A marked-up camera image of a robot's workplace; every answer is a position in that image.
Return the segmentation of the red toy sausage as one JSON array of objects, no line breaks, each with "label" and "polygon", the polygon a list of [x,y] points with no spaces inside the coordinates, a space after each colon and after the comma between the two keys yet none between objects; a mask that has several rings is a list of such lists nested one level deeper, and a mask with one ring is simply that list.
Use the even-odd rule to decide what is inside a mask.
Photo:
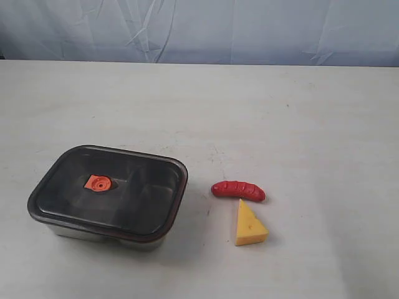
[{"label": "red toy sausage", "polygon": [[221,181],[211,187],[216,197],[237,197],[253,202],[266,200],[266,193],[257,185],[243,181]]}]

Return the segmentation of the dark transparent lunch box lid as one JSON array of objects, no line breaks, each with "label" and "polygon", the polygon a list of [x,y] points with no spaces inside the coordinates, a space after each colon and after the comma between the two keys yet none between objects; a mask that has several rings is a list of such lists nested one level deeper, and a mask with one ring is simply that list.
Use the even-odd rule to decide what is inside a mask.
[{"label": "dark transparent lunch box lid", "polygon": [[27,210],[45,225],[148,243],[169,233],[187,182],[177,159],[82,145],[55,161]]}]

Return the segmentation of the yellow toy cheese wedge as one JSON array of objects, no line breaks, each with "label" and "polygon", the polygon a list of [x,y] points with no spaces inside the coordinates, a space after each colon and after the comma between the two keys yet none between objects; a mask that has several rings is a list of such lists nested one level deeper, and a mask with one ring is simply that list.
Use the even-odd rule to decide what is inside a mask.
[{"label": "yellow toy cheese wedge", "polygon": [[266,241],[269,230],[256,217],[251,208],[239,200],[235,246],[252,245]]}]

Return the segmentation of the steel two-compartment lunch box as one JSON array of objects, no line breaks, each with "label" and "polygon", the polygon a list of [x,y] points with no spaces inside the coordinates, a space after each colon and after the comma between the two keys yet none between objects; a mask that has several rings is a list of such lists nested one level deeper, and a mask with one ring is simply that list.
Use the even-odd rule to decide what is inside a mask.
[{"label": "steel two-compartment lunch box", "polygon": [[85,232],[81,230],[73,230],[70,228],[65,228],[65,227],[60,227],[56,225],[51,225],[51,224],[46,224],[46,227],[50,229],[55,235],[58,235],[60,237],[68,237],[71,239],[79,239],[79,240],[85,240],[85,241],[90,241],[90,242],[110,242],[110,243],[115,243],[115,244],[120,244],[124,247],[131,248],[133,250],[138,250],[138,251],[153,251],[164,242],[165,236],[161,237],[158,240],[151,241],[148,243],[139,243],[139,242],[134,242],[131,240],[123,240],[123,239],[118,239],[118,238],[113,238],[113,237],[107,237],[103,235],[98,235],[98,234],[93,234],[90,232]]}]

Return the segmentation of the blue-grey backdrop cloth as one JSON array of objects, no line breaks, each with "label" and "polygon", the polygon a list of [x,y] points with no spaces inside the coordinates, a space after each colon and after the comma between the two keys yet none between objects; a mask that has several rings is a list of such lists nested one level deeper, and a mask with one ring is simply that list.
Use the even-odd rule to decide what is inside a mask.
[{"label": "blue-grey backdrop cloth", "polygon": [[397,1],[2,1],[6,59],[398,65]]}]

